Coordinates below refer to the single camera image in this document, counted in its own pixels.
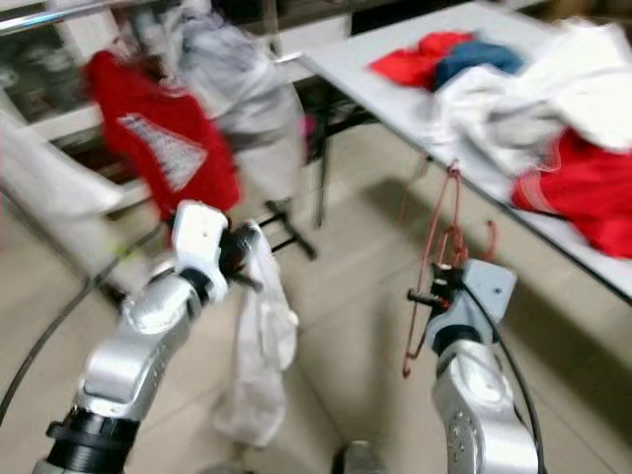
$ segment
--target red cloth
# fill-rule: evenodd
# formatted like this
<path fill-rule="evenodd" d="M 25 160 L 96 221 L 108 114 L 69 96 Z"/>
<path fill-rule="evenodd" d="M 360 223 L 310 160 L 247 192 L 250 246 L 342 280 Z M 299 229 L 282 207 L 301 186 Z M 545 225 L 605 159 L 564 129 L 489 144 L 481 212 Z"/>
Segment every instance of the red cloth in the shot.
<path fill-rule="evenodd" d="M 198 101 L 120 64 L 108 51 L 86 66 L 108 146 L 131 159 L 168 221 L 181 200 L 228 210 L 239 199 L 231 153 Z"/>
<path fill-rule="evenodd" d="M 469 33 L 431 33 L 410 49 L 397 49 L 368 67 L 397 84 L 432 90 L 436 66 L 450 54 L 452 48 L 474 40 Z"/>
<path fill-rule="evenodd" d="M 550 154 L 557 171 L 518 178 L 513 204 L 564 216 L 604 254 L 632 258 L 632 150 L 605 151 L 567 129 Z"/>

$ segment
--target gray cloth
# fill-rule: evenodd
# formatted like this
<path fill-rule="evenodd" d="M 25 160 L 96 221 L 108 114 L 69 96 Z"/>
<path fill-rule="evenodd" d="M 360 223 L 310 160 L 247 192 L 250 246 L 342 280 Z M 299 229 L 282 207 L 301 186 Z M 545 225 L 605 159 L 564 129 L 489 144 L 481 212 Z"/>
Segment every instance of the gray cloth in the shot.
<path fill-rule="evenodd" d="M 302 110 L 281 67 L 214 12 L 176 9 L 166 25 L 173 76 L 228 139 L 236 164 L 266 198 L 291 198 L 305 156 Z"/>

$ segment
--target metal frame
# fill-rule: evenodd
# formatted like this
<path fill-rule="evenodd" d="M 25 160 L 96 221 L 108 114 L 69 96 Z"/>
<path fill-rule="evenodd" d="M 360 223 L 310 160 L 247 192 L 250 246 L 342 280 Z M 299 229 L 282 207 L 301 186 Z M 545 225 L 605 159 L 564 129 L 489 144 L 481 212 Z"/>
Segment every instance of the metal frame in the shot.
<path fill-rule="evenodd" d="M 0 37 L 6 37 L 14 33 L 26 32 L 47 25 L 70 20 L 72 18 L 83 17 L 91 13 L 100 12 L 109 8 L 121 8 L 134 5 L 144 5 L 154 3 L 157 0 L 95 0 L 91 2 L 73 5 L 71 7 L 47 10 L 41 13 L 34 13 L 24 17 L 12 18 L 0 22 Z"/>

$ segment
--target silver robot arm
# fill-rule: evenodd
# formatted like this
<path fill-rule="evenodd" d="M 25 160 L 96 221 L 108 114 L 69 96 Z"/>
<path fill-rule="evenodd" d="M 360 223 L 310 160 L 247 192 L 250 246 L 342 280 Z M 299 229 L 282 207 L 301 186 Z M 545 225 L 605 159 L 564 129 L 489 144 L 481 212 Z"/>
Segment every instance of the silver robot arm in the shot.
<path fill-rule="evenodd" d="M 256 236 L 249 227 L 233 234 L 226 228 L 226 218 L 215 209 L 181 204 L 173 232 L 176 271 L 123 305 L 115 333 L 86 363 L 71 410 L 48 428 L 54 445 L 34 473 L 123 471 L 167 364 L 203 306 L 223 298 L 227 279 L 237 277 L 235 265 Z"/>
<path fill-rule="evenodd" d="M 450 301 L 446 311 L 433 311 L 427 327 L 427 341 L 438 355 L 433 398 L 445 428 L 447 472 L 537 474 L 535 443 L 490 349 L 492 329 L 456 283 L 461 278 L 497 323 L 515 285 L 514 274 L 486 262 L 471 260 L 464 271 L 435 268 L 432 293 Z"/>

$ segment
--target white table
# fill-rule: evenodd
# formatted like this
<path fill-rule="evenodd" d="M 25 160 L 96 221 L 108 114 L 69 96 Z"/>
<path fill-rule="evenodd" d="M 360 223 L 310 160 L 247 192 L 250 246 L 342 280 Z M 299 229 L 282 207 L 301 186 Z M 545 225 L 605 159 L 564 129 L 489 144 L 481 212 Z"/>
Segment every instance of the white table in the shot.
<path fill-rule="evenodd" d="M 378 57 L 441 30 L 478 31 L 485 39 L 515 48 L 526 58 L 556 35 L 550 26 L 503 7 L 467 3 L 306 51 L 300 61 L 412 147 L 429 153 L 439 165 L 447 167 L 458 158 L 468 187 L 568 256 L 622 299 L 632 302 L 632 261 L 612 259 L 589 247 L 563 220 L 510 207 L 511 182 L 486 156 L 465 141 L 437 146 L 424 138 L 421 132 L 430 109 L 428 94 L 397 86 L 367 68 Z"/>

